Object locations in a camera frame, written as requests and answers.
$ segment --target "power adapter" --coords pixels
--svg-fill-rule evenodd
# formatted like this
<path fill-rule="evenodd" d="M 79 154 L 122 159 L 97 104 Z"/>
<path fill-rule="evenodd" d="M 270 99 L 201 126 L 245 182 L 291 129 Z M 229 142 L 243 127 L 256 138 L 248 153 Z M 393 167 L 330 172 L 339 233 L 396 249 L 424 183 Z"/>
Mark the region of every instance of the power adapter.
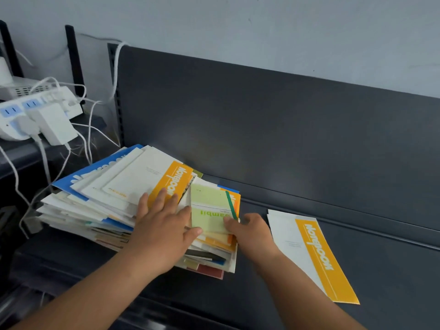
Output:
<path fill-rule="evenodd" d="M 59 103 L 51 103 L 26 111 L 52 146 L 68 143 L 78 136 Z"/>

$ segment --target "left hand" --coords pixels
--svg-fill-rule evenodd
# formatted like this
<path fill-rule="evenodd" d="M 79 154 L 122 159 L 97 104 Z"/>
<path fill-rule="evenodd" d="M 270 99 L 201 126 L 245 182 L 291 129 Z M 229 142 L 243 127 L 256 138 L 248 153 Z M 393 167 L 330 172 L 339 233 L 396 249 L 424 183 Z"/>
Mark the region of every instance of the left hand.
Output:
<path fill-rule="evenodd" d="M 203 232 L 200 227 L 185 230 L 191 207 L 176 214 L 179 197 L 174 194 L 165 204 L 166 189 L 148 210 L 148 194 L 139 200 L 136 224 L 128 244 L 119 253 L 129 254 L 140 263 L 145 275 L 158 276 L 169 271 L 184 255 L 191 243 Z"/>

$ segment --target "forearm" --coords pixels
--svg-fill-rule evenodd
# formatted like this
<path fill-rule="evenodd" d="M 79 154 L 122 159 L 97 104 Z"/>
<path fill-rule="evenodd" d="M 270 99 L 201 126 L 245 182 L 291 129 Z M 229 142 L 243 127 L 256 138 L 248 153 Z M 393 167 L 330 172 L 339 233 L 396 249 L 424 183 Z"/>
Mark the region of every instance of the forearm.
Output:
<path fill-rule="evenodd" d="M 257 266 L 288 329 L 364 329 L 280 254 Z"/>
<path fill-rule="evenodd" d="M 121 252 L 13 329 L 107 329 L 156 276 L 137 271 L 136 261 Z"/>

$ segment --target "white cable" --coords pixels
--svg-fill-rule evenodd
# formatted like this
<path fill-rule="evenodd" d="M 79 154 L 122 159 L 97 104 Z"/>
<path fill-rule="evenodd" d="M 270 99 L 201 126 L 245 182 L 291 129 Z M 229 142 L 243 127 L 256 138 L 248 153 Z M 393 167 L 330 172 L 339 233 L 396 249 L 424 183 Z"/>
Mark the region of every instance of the white cable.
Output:
<path fill-rule="evenodd" d="M 45 82 L 48 82 L 49 80 L 53 80 L 53 81 L 55 82 L 55 84 L 56 84 L 58 90 L 61 88 L 61 87 L 59 86 L 59 82 L 58 82 L 58 80 L 57 80 L 55 77 L 45 77 L 44 79 L 38 81 L 37 83 L 35 83 L 35 84 L 33 85 L 33 87 L 32 87 L 32 88 L 30 89 L 30 91 L 29 91 L 29 95 L 32 94 L 32 92 L 33 92 L 38 86 L 41 86 L 41 84 L 43 84 L 43 83 L 45 83 Z"/>
<path fill-rule="evenodd" d="M 72 125 L 77 125 L 77 126 L 85 126 L 88 127 L 88 125 L 86 124 L 77 124 L 77 123 L 72 123 Z M 112 139 L 110 139 L 107 135 L 105 135 L 100 129 L 97 129 L 94 126 L 91 126 L 91 128 L 95 129 L 96 131 L 98 131 L 99 133 L 101 133 L 103 136 L 105 136 L 107 138 L 108 141 L 110 141 L 112 144 L 114 144 L 115 146 L 120 147 L 121 145 L 117 144 L 116 142 L 114 142 Z"/>
<path fill-rule="evenodd" d="M 93 103 L 90 109 L 90 117 L 88 119 L 88 137 L 87 137 L 87 146 L 88 146 L 88 153 L 90 155 L 90 164 L 93 163 L 93 158 L 91 156 L 91 148 L 90 148 L 90 133 L 91 133 L 91 116 L 93 116 L 93 109 L 95 108 L 96 104 L 102 103 L 101 101 L 96 101 Z"/>
<path fill-rule="evenodd" d="M 64 144 L 64 146 L 66 146 L 67 150 L 69 151 L 69 154 L 67 154 L 66 159 L 64 160 L 63 166 L 61 167 L 60 172 L 58 173 L 57 177 L 54 179 L 54 182 L 56 182 L 58 180 L 58 178 L 60 178 L 61 174 L 64 171 L 64 168 L 67 165 L 67 161 L 69 160 L 70 154 L 72 154 L 72 149 L 70 148 L 69 143 Z"/>
<path fill-rule="evenodd" d="M 6 161 L 8 161 L 9 165 L 12 168 L 12 171 L 14 172 L 14 175 L 15 175 L 15 192 L 24 200 L 26 205 L 29 206 L 30 205 L 29 200 L 27 200 L 26 197 L 19 191 L 19 173 L 17 172 L 17 169 L 15 168 L 14 164 L 9 159 L 9 157 L 6 155 L 6 152 L 3 150 L 3 148 L 1 146 L 0 146 L 0 152 L 3 154 L 4 158 L 6 159 Z"/>
<path fill-rule="evenodd" d="M 114 55 L 114 70 L 113 70 L 113 90 L 111 92 L 111 95 L 107 102 L 110 102 L 114 94 L 116 93 L 116 87 L 118 86 L 118 65 L 119 65 L 119 54 L 121 53 L 121 49 L 125 46 L 130 46 L 127 42 L 121 42 L 119 43 L 118 47 L 116 48 L 116 53 Z"/>
<path fill-rule="evenodd" d="M 68 82 L 59 82 L 59 84 L 65 84 L 68 86 L 76 86 L 76 87 L 83 87 L 84 88 L 84 94 L 82 95 L 82 97 L 78 100 L 78 103 L 80 103 L 81 101 L 84 100 L 86 94 L 87 94 L 87 88 L 85 87 L 84 84 L 76 84 L 76 83 L 68 83 Z"/>
<path fill-rule="evenodd" d="M 45 172 L 46 178 L 47 178 L 47 185 L 48 185 L 50 191 L 54 192 L 54 190 L 52 188 L 51 173 L 49 171 L 49 162 L 47 161 L 46 150 L 44 149 L 43 142 L 41 141 L 41 138 L 39 137 L 39 135 L 31 135 L 31 138 L 35 140 L 38 147 L 40 148 L 41 156 L 43 157 L 44 172 Z"/>
<path fill-rule="evenodd" d="M 83 140 L 83 142 L 84 142 L 84 152 L 85 152 L 85 157 L 86 157 L 86 159 L 87 159 L 88 164 L 91 165 L 90 158 L 88 157 L 87 141 L 86 141 L 85 137 L 84 137 L 84 136 L 83 136 L 78 130 L 76 130 L 76 131 L 77 131 L 77 134 L 79 135 L 79 137 L 80 137 L 80 138 Z"/>
<path fill-rule="evenodd" d="M 87 101 L 87 102 L 91 102 L 91 103 L 95 103 L 96 102 L 93 99 L 85 98 L 84 100 Z M 108 105 L 104 104 L 104 103 L 98 103 L 98 105 L 105 105 L 108 108 Z M 109 109 L 109 110 L 110 110 L 111 114 L 113 115 L 113 117 L 116 119 L 116 116 L 114 115 L 114 111 L 112 109 Z M 113 134 L 114 134 L 114 136 L 116 137 L 116 139 L 118 141 L 118 146 L 120 147 L 121 146 L 121 141 L 119 140 L 118 133 L 116 132 L 116 129 L 115 129 L 114 125 L 112 125 L 112 128 L 113 128 Z"/>
<path fill-rule="evenodd" d="M 34 64 L 33 63 L 31 63 L 30 62 L 30 60 L 28 59 L 28 58 L 26 58 L 26 56 L 23 54 L 23 53 L 21 53 L 18 49 L 14 49 L 15 50 L 15 52 L 17 52 L 17 54 L 20 56 L 20 57 L 22 57 L 28 64 L 29 64 L 29 66 L 31 66 L 31 67 L 33 67 L 33 68 L 36 68 L 36 66 L 34 66 Z"/>
<path fill-rule="evenodd" d="M 64 169 L 66 168 L 67 165 L 67 161 L 69 160 L 70 154 L 72 153 L 72 149 L 70 148 L 70 145 L 68 143 L 64 144 L 64 146 L 66 146 L 67 150 L 69 151 L 69 154 L 67 155 L 66 159 L 64 160 L 63 166 L 61 167 L 60 172 L 58 173 L 58 176 L 54 179 L 54 182 L 56 182 L 58 180 L 58 178 L 60 178 L 61 174 L 63 173 Z M 31 200 L 30 203 L 28 203 L 28 209 L 26 210 L 25 214 L 22 216 L 22 218 L 19 221 L 19 228 L 21 229 L 22 233 L 25 235 L 26 239 L 29 240 L 29 236 L 26 233 L 26 231 L 24 230 L 23 226 L 22 226 L 22 222 L 23 219 L 29 214 L 29 211 L 32 208 L 33 203 L 36 201 L 36 199 L 40 196 L 40 194 L 42 194 L 43 192 L 45 192 L 47 189 L 49 188 L 49 185 L 46 186 L 45 188 L 43 188 L 40 192 L 38 192 Z"/>

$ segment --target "hand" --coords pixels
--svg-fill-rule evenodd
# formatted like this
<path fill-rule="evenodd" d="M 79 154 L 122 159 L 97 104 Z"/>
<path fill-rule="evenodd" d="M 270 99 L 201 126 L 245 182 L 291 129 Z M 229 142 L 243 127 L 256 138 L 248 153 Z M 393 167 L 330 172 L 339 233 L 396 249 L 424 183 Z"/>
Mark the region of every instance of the hand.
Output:
<path fill-rule="evenodd" d="M 126 247 L 120 251 L 130 255 L 143 266 L 143 271 L 154 277 L 169 271 L 184 255 L 191 243 L 203 230 L 200 227 L 185 230 L 191 218 L 191 207 L 176 214 L 179 197 L 174 194 L 165 204 L 166 189 L 157 195 L 148 211 L 148 194 L 139 200 L 136 223 Z"/>
<path fill-rule="evenodd" d="M 282 255 L 276 246 L 271 230 L 263 218 L 257 213 L 248 213 L 244 218 L 249 222 L 244 225 L 230 216 L 223 218 L 224 226 L 237 238 L 240 249 L 258 267 L 267 261 Z"/>

